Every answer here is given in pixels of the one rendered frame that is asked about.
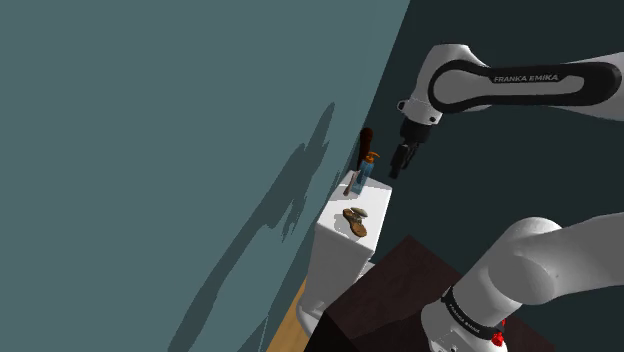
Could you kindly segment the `brown sandal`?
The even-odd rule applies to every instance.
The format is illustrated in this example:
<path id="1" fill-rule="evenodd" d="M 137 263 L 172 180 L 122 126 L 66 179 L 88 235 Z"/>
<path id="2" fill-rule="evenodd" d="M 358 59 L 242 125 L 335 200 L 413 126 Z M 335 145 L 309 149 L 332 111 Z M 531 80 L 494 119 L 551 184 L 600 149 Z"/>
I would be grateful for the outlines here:
<path id="1" fill-rule="evenodd" d="M 357 212 L 355 208 L 345 208 L 342 214 L 355 236 L 362 238 L 367 235 L 367 229 L 363 225 L 364 216 L 361 213 Z"/>

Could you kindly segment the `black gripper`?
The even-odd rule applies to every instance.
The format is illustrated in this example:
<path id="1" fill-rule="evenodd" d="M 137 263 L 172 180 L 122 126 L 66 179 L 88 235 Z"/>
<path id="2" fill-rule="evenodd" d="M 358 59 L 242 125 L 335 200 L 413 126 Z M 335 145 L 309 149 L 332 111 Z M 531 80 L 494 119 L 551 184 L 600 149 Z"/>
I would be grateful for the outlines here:
<path id="1" fill-rule="evenodd" d="M 428 140 L 431 128 L 431 125 L 421 124 L 409 118 L 403 120 L 400 127 L 403 144 L 399 144 L 393 154 L 390 163 L 390 178 L 397 179 L 400 172 L 409 166 L 419 144 Z"/>

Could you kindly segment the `dark brown robot stand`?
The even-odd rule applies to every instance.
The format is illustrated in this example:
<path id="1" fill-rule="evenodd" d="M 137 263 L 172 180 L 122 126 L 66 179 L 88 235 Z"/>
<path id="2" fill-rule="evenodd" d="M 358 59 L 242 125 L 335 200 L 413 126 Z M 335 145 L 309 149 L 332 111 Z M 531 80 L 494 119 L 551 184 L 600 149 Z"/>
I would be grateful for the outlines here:
<path id="1" fill-rule="evenodd" d="M 325 309 L 304 352 L 431 352 L 421 310 L 460 278 L 407 235 Z"/>

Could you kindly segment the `white toilet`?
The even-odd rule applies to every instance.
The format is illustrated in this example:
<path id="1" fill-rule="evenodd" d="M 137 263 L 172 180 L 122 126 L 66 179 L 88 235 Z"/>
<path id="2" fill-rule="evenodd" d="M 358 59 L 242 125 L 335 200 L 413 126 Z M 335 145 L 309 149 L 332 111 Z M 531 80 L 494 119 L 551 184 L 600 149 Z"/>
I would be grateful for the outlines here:
<path id="1" fill-rule="evenodd" d="M 323 311 L 369 268 L 382 231 L 392 188 L 372 178 L 359 194 L 345 194 L 353 171 L 333 190 L 314 228 L 314 240 L 305 289 L 296 305 L 296 316 L 306 335 L 316 328 Z M 345 209 L 361 208 L 367 230 L 356 236 L 343 216 Z"/>

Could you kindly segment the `brown long-handled brush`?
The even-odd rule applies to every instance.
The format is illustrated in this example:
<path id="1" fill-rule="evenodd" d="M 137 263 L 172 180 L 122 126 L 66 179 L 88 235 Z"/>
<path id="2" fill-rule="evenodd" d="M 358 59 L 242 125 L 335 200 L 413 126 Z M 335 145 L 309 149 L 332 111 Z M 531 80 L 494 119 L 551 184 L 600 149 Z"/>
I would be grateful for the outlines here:
<path id="1" fill-rule="evenodd" d="M 360 131 L 359 150 L 358 150 L 357 159 L 356 159 L 356 171 L 354 172 L 354 175 L 352 176 L 350 180 L 350 184 L 346 187 L 345 191 L 343 192 L 344 196 L 347 196 L 349 194 L 353 185 L 355 184 L 355 180 L 359 174 L 360 164 L 362 160 L 364 159 L 364 157 L 370 151 L 370 144 L 371 144 L 372 138 L 373 138 L 373 130 L 371 128 L 365 127 Z"/>

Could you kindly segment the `blue soap dispenser bottle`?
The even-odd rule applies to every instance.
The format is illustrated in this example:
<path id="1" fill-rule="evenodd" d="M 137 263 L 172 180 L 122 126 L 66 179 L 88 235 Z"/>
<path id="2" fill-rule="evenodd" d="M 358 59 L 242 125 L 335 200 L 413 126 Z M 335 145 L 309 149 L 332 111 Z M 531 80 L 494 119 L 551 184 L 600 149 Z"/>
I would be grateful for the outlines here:
<path id="1" fill-rule="evenodd" d="M 351 191 L 357 195 L 360 195 L 366 181 L 368 180 L 372 170 L 374 168 L 374 162 L 380 155 L 376 152 L 368 152 L 359 165 L 358 175 L 351 187 Z"/>

